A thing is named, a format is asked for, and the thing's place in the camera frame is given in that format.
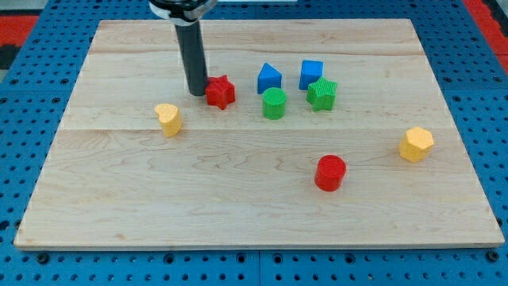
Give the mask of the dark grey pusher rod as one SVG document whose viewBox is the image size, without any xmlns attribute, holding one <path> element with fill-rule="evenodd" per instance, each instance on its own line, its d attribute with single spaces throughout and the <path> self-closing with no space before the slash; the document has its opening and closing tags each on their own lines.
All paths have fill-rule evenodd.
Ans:
<svg viewBox="0 0 508 286">
<path fill-rule="evenodd" d="M 208 85 L 208 75 L 200 22 L 188 26 L 177 25 L 175 31 L 188 91 L 193 96 L 203 96 Z"/>
</svg>

